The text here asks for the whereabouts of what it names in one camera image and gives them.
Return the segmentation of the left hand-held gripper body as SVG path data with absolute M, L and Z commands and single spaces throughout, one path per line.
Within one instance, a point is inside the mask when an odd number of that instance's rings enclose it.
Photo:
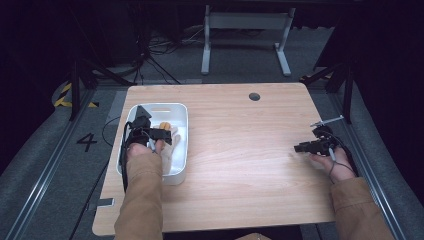
M 154 140 L 150 135 L 151 115 L 138 105 L 133 121 L 127 121 L 124 127 L 124 146 L 129 147 L 132 143 L 139 143 L 147 147 L 154 146 Z

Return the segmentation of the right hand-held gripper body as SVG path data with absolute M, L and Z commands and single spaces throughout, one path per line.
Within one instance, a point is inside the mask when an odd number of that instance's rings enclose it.
M 342 120 L 343 115 L 336 118 L 320 120 L 311 124 L 313 134 L 316 137 L 315 141 L 310 142 L 309 152 L 324 156 L 333 156 L 334 149 L 342 146 L 342 141 L 333 134 L 332 129 L 328 126 L 329 123 Z

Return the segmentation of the white plastic bin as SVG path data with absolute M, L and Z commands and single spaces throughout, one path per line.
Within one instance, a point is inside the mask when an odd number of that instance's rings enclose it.
M 181 184 L 185 180 L 186 176 L 186 162 L 188 152 L 188 111 L 186 106 L 181 103 L 145 103 L 138 105 L 143 106 L 144 109 L 151 115 L 151 129 L 159 129 L 159 125 L 161 122 L 169 122 L 171 124 L 171 129 L 178 129 L 178 133 L 181 136 L 181 140 L 173 152 L 170 173 L 167 175 L 163 173 L 163 183 L 165 185 Z M 130 109 L 129 114 L 126 118 L 126 122 L 134 120 L 135 112 L 138 105 L 135 105 Z M 164 138 L 165 137 L 152 137 L 154 143 L 157 139 L 163 140 Z M 124 162 L 125 151 L 126 147 L 124 146 L 123 133 L 116 166 L 119 175 L 122 175 L 122 163 Z

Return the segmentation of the person's left hand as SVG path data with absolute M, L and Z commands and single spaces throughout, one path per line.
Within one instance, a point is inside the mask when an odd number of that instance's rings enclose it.
M 163 140 L 157 140 L 155 142 L 155 149 L 152 150 L 151 148 L 148 148 L 142 144 L 139 143 L 132 143 L 129 148 L 127 149 L 127 156 L 129 158 L 134 158 L 137 156 L 150 154 L 150 153 L 156 153 L 158 155 L 161 154 L 162 149 L 164 148 L 164 141 Z

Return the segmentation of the person's right hand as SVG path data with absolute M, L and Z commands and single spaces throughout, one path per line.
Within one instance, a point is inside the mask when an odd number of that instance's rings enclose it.
M 340 147 L 334 149 L 333 156 L 310 154 L 309 158 L 324 167 L 326 174 L 333 183 L 356 177 L 345 151 Z

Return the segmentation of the black metal stand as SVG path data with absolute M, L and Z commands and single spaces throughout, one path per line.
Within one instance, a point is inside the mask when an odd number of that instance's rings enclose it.
M 342 113 L 346 122 L 351 124 L 351 101 L 354 79 L 352 76 L 351 66 L 349 64 L 337 63 L 330 67 L 326 67 L 311 76 L 302 76 L 299 79 L 299 82 L 308 86 L 320 79 L 324 79 L 327 75 L 330 75 L 325 86 L 325 91 L 327 93 L 336 93 L 341 86 L 344 86 Z
M 124 78 L 118 76 L 112 71 L 108 70 L 105 67 L 102 67 L 92 61 L 87 59 L 77 59 L 74 61 L 71 71 L 71 103 L 72 103 L 72 112 L 70 116 L 70 121 L 76 119 L 82 103 L 80 98 L 80 83 L 83 83 L 86 89 L 93 90 L 98 85 L 95 74 L 93 71 L 97 71 L 107 78 L 113 80 L 122 86 L 135 86 L 135 83 L 131 83 Z

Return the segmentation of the yellow black hazard tape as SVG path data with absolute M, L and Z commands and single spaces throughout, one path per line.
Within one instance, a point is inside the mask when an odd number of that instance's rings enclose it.
M 68 83 L 65 84 L 65 86 L 63 87 L 63 89 L 62 89 L 61 93 L 59 94 L 57 100 L 53 104 L 54 107 L 59 107 L 59 106 L 72 107 L 72 102 L 65 100 L 68 92 L 71 90 L 71 87 L 72 87 L 71 82 L 68 82 Z M 99 106 L 100 106 L 99 102 L 90 102 L 88 104 L 88 107 L 90 107 L 90 108 L 97 108 Z

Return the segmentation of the grey tape strip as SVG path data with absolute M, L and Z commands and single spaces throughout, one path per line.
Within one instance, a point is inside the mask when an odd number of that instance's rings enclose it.
M 113 198 L 98 199 L 96 202 L 88 203 L 86 206 L 87 211 L 95 211 L 98 207 L 111 207 L 114 205 Z

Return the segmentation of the metal floor rail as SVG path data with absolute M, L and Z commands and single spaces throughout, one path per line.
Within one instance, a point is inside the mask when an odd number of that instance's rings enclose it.
M 364 150 L 359 142 L 356 133 L 354 132 L 353 127 L 345 120 L 342 120 L 339 125 L 341 126 L 344 132 L 343 141 L 347 143 L 351 149 L 358 172 L 367 180 L 368 185 L 371 189 L 373 199 L 380 207 L 382 214 L 386 220 L 386 223 L 388 224 L 394 238 L 396 240 L 406 240 L 404 231 L 402 230 L 400 223 L 393 212 L 393 209 L 388 201 L 387 195 L 381 187 L 381 184 L 377 179 L 376 174 L 371 168 L 368 158 L 364 153 Z
M 14 224 L 11 226 L 4 240 L 20 240 L 23 233 L 26 231 L 29 222 L 31 221 L 35 211 L 42 201 L 45 192 L 47 191 L 52 178 L 63 158 L 65 147 L 68 145 L 72 134 L 74 133 L 85 109 L 92 100 L 94 90 L 87 90 L 80 98 L 82 110 L 79 110 L 72 121 L 68 121 L 65 129 L 62 132 L 59 140 L 55 144 L 55 148 L 45 164 L 42 172 L 39 174 L 35 184 L 31 188 L 25 204 L 21 208 Z

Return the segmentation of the grey metal table frame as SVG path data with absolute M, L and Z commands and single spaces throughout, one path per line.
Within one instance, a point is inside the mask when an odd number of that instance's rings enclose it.
M 284 76 L 290 76 L 291 70 L 284 52 L 296 9 L 290 8 L 287 13 L 239 13 L 212 12 L 209 5 L 205 7 L 204 16 L 204 48 L 201 73 L 207 75 L 211 57 L 211 29 L 259 29 L 281 30 L 282 38 L 274 44 L 279 64 Z

